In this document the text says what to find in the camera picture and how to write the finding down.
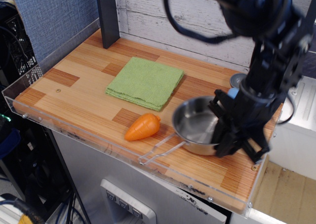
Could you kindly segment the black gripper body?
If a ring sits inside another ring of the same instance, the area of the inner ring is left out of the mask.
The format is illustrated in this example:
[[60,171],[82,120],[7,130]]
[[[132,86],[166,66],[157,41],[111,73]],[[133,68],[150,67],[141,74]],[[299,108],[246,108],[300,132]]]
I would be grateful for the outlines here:
[[233,99],[220,89],[215,90],[215,97],[208,105],[218,119],[226,120],[230,132],[241,134],[241,149],[258,164],[270,149],[263,133],[267,120],[260,120],[256,106],[241,90]]

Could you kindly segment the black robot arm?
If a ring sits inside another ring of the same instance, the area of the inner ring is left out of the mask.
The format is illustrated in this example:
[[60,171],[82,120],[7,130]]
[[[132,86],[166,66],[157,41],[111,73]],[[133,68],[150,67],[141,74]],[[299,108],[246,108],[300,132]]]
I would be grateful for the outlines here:
[[180,26],[171,15],[169,1],[163,0],[169,22],[182,35],[210,44],[239,36],[255,42],[250,70],[237,95],[232,98],[216,90],[209,108],[218,117],[211,140],[216,156],[243,149],[258,162],[270,150],[264,135],[266,123],[302,78],[303,61],[314,36],[316,2],[312,0],[308,13],[302,15],[292,0],[217,1],[231,33],[206,37]]

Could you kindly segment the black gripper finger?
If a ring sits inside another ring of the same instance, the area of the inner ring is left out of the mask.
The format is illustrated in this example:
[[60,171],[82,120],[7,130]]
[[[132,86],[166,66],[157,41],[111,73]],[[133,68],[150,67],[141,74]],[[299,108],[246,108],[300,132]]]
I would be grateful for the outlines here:
[[219,135],[216,149],[217,157],[233,155],[242,148],[241,134],[239,132],[224,131]]
[[220,118],[215,126],[214,133],[212,136],[212,143],[219,144],[219,145],[226,145],[227,143],[227,134],[229,133],[230,129],[227,125],[225,119]]

